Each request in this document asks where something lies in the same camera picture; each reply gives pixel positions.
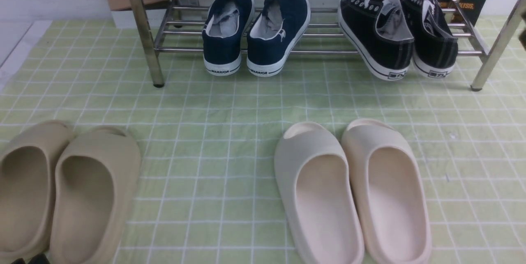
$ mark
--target sneaker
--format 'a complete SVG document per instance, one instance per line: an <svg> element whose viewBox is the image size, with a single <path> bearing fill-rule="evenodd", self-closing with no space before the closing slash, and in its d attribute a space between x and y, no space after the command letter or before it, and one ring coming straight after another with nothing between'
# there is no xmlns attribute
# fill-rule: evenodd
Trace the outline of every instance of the sneaker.
<svg viewBox="0 0 526 264"><path fill-rule="evenodd" d="M341 0L338 24L374 76L398 80L406 75L414 39L400 0Z"/></svg>
<svg viewBox="0 0 526 264"><path fill-rule="evenodd" d="M444 78L453 70L458 39L453 37L437 0L401 0L415 36L413 62L421 75Z"/></svg>
<svg viewBox="0 0 526 264"><path fill-rule="evenodd" d="M214 0L203 27L208 73L231 75L241 66L241 38L254 18L254 0Z"/></svg>
<svg viewBox="0 0 526 264"><path fill-rule="evenodd" d="M310 22L308 0L265 0L248 33L248 70L269 77L283 68Z"/></svg>

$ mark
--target floor mat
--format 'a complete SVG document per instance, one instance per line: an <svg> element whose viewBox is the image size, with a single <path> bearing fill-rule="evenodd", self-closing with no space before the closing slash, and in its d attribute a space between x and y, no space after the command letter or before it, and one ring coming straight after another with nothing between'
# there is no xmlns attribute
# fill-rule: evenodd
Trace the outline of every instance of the floor mat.
<svg viewBox="0 0 526 264"><path fill-rule="evenodd" d="M488 43L504 21L479 21ZM306 38L298 47L350 43ZM431 263L526 262L526 51L516 38L476 93L468 87L481 63L468 57L445 80L411 70L397 82L374 78L359 57L291 56L270 78L250 75L245 63L213 77L202 55L161 54L160 62L167 81L157 89L136 30L55 21L0 94L3 144L52 118L78 133L121 125L137 138L142 174L113 263L300 264L274 180L278 138L304 120L340 138L359 117L386 122L413 147Z"/></svg>

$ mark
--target slide sandal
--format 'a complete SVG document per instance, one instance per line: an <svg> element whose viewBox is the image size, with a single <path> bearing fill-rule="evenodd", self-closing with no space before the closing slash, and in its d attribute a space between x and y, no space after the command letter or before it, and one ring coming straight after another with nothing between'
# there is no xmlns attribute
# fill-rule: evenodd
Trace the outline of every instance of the slide sandal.
<svg viewBox="0 0 526 264"><path fill-rule="evenodd" d="M137 142L115 127L77 137L56 168L57 198L49 253L55 264L113 258L141 168Z"/></svg>
<svg viewBox="0 0 526 264"><path fill-rule="evenodd" d="M73 139L65 122L23 131L0 155L0 260L30 258L49 246L55 206L55 166Z"/></svg>
<svg viewBox="0 0 526 264"><path fill-rule="evenodd" d="M338 140L323 126L300 122L278 142L276 181L295 247L306 264L358 264L364 247Z"/></svg>
<svg viewBox="0 0 526 264"><path fill-rule="evenodd" d="M358 119L341 140L363 239L378 264L424 264L431 231L417 162L406 139L374 119Z"/></svg>

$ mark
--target metal shoe rack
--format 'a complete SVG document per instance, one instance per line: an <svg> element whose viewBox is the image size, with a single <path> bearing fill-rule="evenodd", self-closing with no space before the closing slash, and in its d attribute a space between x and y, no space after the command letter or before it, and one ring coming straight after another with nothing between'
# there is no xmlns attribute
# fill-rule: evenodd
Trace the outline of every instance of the metal shoe rack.
<svg viewBox="0 0 526 264"><path fill-rule="evenodd" d="M163 21L159 28L159 31L155 37L152 37L150 30L150 24L146 16L143 0L130 0L132 5L131 9L137 23L139 36L143 45L144 53L146 55L146 61L152 81L155 87L163 87L165 84L163 74L159 65L158 56L159 53L202 53L202 48L193 47L165 47L163 41L165 35L201 35L200 31L188 31L188 30L168 30L168 26L203 26L204 21L181 21L181 11L186 10L200 10L206 11L208 7L203 6L180 6L178 0L170 0L169 7L166 9ZM481 68L477 73L475 79L471 84L471 89L475 92L481 90L484 83L487 81L489 75L493 71L497 64L498 59L504 52L509 41L515 34L515 30L519 26L522 20L521 14L526 9L526 0L517 0L515 7L511 11L507 18L501 32L499 33L496 41L492 47L485 45L479 32L473 27L470 21L467 19L466 14L459 5L458 0L452 0L449 4L449 8L443 9L446 15L446 19L451 21L454 13L458 13L462 17L462 23L449 23L450 28L460 29L462 32L454 33L454 36L458 38L466 38L470 41L473 50L459 50L459 56L477 56L482 61ZM336 13L336 9L327 8L312 8L312 13ZM329 24L310 24L309 28L337 28L337 23ZM338 33L306 33L304 39L310 37L316 38L327 38L327 37L344 37L343 34ZM305 55L358 55L357 51L328 51L320 49L294 49L293 54L305 54Z"/></svg>

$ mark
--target cream slide sandal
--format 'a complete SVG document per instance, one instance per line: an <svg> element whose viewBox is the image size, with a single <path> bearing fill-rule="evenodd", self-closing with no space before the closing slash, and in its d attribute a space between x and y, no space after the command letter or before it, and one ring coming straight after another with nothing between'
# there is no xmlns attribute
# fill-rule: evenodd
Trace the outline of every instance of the cream slide sandal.
<svg viewBox="0 0 526 264"><path fill-rule="evenodd" d="M306 264L358 264L364 247L338 140L300 122L278 142L274 169L295 247Z"/></svg>
<svg viewBox="0 0 526 264"><path fill-rule="evenodd" d="M73 131L41 122L9 142L0 155L0 261L47 249L55 206L55 165Z"/></svg>
<svg viewBox="0 0 526 264"><path fill-rule="evenodd" d="M341 141L369 254L378 264L426 264L431 231L417 162L406 139L358 119Z"/></svg>
<svg viewBox="0 0 526 264"><path fill-rule="evenodd" d="M113 258L141 168L137 142L115 127L77 137L56 168L57 200L49 253L55 264Z"/></svg>

